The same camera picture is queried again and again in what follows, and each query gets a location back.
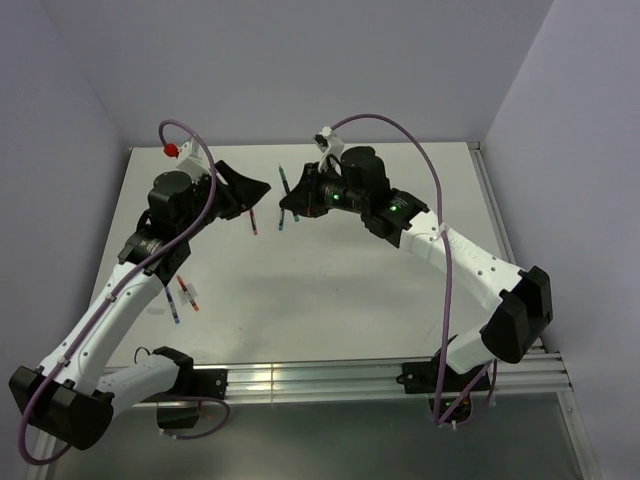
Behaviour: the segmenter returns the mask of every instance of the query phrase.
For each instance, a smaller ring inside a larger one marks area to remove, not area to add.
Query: marker
[[[256,225],[256,216],[253,213],[253,208],[249,210],[249,217],[251,218],[251,228],[253,229],[253,234],[258,234],[258,226]]]
[[[193,299],[193,296],[191,295],[191,292],[187,288],[187,285],[184,283],[184,280],[182,279],[182,277],[180,275],[176,275],[176,278],[178,279],[178,283],[180,284],[180,288],[182,288],[182,291],[184,292],[185,296],[187,297],[187,300],[189,300],[189,303],[191,304],[193,309],[196,312],[199,311],[200,307],[198,307],[198,304]]]
[[[173,315],[173,321],[178,324],[180,323],[180,318],[178,317],[178,310],[176,309],[176,304],[173,302],[173,297],[171,296],[171,290],[169,290],[169,287],[164,287],[164,293],[167,294],[167,300],[169,301],[169,308],[171,309],[171,315]]]
[[[280,172],[280,179],[282,180],[282,186],[284,187],[284,193],[289,195],[291,193],[291,189],[289,188],[289,182],[287,182],[287,176],[284,174],[284,168],[282,168],[282,165],[280,165],[280,164],[278,164],[278,172]],[[293,214],[293,219],[296,222],[300,221],[300,217],[298,217],[298,215],[296,215],[295,213]]]

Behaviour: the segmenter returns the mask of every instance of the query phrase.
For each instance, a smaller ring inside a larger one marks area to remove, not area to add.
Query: red cap
[[[164,146],[164,154],[167,157],[178,158],[179,153],[180,153],[180,150],[178,150],[178,147],[175,143],[167,143]]]

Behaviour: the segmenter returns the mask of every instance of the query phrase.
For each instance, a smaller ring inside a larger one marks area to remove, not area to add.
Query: white work surface
[[[433,180],[415,147],[372,146],[385,161],[391,185],[435,209]],[[467,145],[424,147],[442,181],[445,222],[499,255],[492,213]],[[331,211],[294,223],[287,212],[284,231],[278,231],[284,193],[278,163],[293,188],[303,164],[319,159],[314,145],[213,147],[212,152],[238,172],[271,184],[255,208],[259,235],[253,235],[248,213],[203,230],[179,272],[194,285],[200,311],[181,301],[173,279],[181,323],[174,323],[161,293],[109,366],[130,365],[138,346],[167,345],[200,364],[412,357],[439,348],[444,297],[439,271],[373,236],[356,214]],[[94,296],[147,208],[154,178],[174,167],[160,148],[133,149]],[[471,295],[454,285],[451,335],[481,323],[481,312]]]

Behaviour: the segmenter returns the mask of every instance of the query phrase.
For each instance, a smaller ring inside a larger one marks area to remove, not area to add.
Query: wall
[[[0,16],[0,465],[18,478],[9,389],[86,308],[124,173],[122,141],[35,0]]]
[[[556,0],[485,159],[516,256],[551,274],[551,328],[606,478],[640,471],[640,4]]]
[[[211,143],[307,142],[375,111],[481,140],[551,0],[41,0],[132,145],[174,116]],[[375,123],[350,139],[399,140]]]

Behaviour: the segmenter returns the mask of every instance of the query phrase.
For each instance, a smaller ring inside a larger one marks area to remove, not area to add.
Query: gray floor
[[[160,437],[155,409],[130,410],[50,478],[580,478],[555,395],[497,401],[455,433],[433,426],[424,399],[236,406],[229,425],[195,441]]]

